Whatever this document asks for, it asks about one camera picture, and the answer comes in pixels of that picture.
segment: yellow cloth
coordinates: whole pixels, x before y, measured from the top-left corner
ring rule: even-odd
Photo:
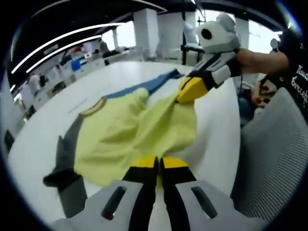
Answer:
[[[192,144],[197,131],[194,104],[175,103],[177,95],[149,108],[146,89],[107,100],[82,124],[74,171],[103,187],[122,179],[130,163],[140,157],[162,157]]]

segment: table surface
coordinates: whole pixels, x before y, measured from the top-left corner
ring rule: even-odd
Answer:
[[[55,166],[58,135],[64,135],[79,112],[94,105],[100,97],[157,77],[177,68],[188,73],[192,67],[165,63],[118,62],[91,72],[62,90],[38,110],[17,136],[10,154],[13,180],[24,198],[43,221],[64,218],[55,188],[42,179]],[[171,79],[148,101],[169,96],[181,79]],[[232,79],[195,101],[197,138],[176,156],[184,159],[198,180],[207,180],[220,191],[231,194],[240,149],[240,118]],[[88,197],[100,187],[84,180]],[[156,190],[149,230],[170,229],[162,190]]]

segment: black t-shirt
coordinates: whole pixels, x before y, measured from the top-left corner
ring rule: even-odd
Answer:
[[[278,47],[289,60],[285,87],[302,110],[308,112],[308,52],[300,39],[290,30],[284,31]]]

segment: gray chair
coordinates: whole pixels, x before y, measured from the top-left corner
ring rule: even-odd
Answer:
[[[248,217],[272,220],[288,202],[308,162],[308,126],[281,88],[242,129],[241,155],[231,197]]]

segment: ceiling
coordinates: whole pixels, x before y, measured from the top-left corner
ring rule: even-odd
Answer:
[[[281,13],[270,0],[199,1],[202,2],[202,7],[205,9],[234,13],[236,17],[252,19],[272,30],[281,30],[285,26]],[[9,39],[12,40],[14,31],[17,29],[17,33],[13,38],[13,46],[8,46],[8,50],[13,51],[9,56],[10,62],[7,66],[9,73],[29,53],[57,36],[86,26],[109,22],[126,22],[133,19],[133,12],[144,8],[156,9],[158,12],[162,11],[136,0],[27,0],[21,2],[18,2],[19,7],[15,7],[16,13],[10,19],[13,26],[7,31]],[[168,13],[179,12],[183,8],[182,0],[147,0],[147,2],[166,8]],[[195,7],[190,0],[185,0],[186,11],[195,11]],[[92,29],[76,33],[61,39],[58,46],[63,47],[69,43],[102,32],[102,30],[98,32],[98,29]],[[14,74],[10,74],[10,84],[22,84],[28,77],[25,74],[26,70],[43,57],[43,51],[47,48],[33,55]]]

